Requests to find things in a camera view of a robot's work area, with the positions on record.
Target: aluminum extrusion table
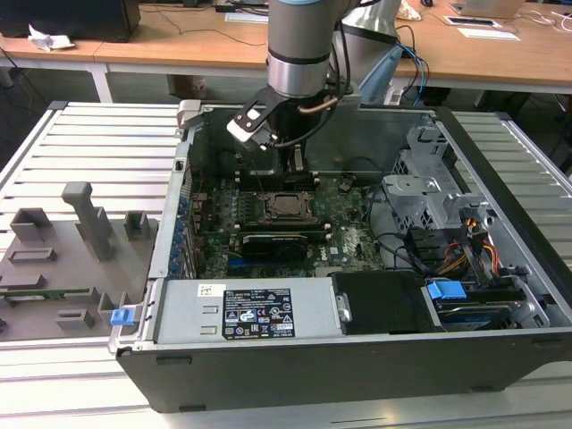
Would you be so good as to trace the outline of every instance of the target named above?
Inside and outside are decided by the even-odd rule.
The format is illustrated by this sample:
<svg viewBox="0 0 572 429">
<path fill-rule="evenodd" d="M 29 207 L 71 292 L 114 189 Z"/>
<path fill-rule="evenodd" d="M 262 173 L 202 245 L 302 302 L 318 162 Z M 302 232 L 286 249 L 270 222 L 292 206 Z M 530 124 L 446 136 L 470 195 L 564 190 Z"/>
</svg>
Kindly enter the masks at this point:
<svg viewBox="0 0 572 429">
<path fill-rule="evenodd" d="M 67 181 L 91 181 L 109 217 L 161 218 L 178 140 L 176 105 L 69 103 L 48 110 L 0 174 L 0 249 L 20 207 L 72 219 Z M 572 185 L 511 121 L 456 114 L 501 178 L 572 266 Z M 471 178 L 462 173 L 471 186 Z M 159 415 L 107 351 L 107 338 L 0 343 L 0 425 L 77 428 L 519 427 L 572 425 L 572 364 L 550 364 L 508 389 L 424 398 Z"/>
</svg>

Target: computer case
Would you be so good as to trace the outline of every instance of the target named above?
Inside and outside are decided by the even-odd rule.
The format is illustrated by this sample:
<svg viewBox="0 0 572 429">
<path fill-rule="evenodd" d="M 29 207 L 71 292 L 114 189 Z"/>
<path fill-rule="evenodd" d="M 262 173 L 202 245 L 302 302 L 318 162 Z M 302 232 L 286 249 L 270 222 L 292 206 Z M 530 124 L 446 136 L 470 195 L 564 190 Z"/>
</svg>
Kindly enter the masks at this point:
<svg viewBox="0 0 572 429">
<path fill-rule="evenodd" d="M 138 0 L 0 0 L 0 32 L 6 38 L 29 35 L 28 25 L 71 40 L 127 42 L 139 25 Z"/>
</svg>

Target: black plastic cover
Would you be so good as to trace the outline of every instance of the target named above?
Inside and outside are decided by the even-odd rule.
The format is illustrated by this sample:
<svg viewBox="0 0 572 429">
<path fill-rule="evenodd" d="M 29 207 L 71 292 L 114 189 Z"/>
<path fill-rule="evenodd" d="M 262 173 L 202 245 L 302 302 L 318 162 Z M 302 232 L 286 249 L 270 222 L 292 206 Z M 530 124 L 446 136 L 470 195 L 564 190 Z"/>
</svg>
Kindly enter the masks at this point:
<svg viewBox="0 0 572 429">
<path fill-rule="evenodd" d="M 414 272 L 370 271 L 332 274 L 336 294 L 348 297 L 348 335 L 420 333 L 436 330 Z"/>
</svg>

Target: barcode sticker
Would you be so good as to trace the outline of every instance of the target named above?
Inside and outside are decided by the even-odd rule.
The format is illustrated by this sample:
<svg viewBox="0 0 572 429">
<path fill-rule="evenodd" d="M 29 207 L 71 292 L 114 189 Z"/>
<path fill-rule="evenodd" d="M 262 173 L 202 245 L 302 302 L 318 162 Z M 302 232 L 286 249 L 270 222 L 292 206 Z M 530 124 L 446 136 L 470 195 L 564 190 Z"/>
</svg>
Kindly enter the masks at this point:
<svg viewBox="0 0 572 429">
<path fill-rule="evenodd" d="M 199 298 L 221 297 L 226 290 L 226 284 L 200 283 L 198 285 L 197 296 Z"/>
</svg>

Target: power supply label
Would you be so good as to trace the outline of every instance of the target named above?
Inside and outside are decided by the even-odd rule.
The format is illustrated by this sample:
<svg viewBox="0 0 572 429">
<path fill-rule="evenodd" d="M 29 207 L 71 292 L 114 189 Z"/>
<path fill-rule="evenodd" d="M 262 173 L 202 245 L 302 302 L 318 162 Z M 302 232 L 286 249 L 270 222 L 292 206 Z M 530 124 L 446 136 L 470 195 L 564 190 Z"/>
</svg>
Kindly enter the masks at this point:
<svg viewBox="0 0 572 429">
<path fill-rule="evenodd" d="M 295 336 L 290 289 L 224 292 L 223 337 L 226 340 Z"/>
</svg>

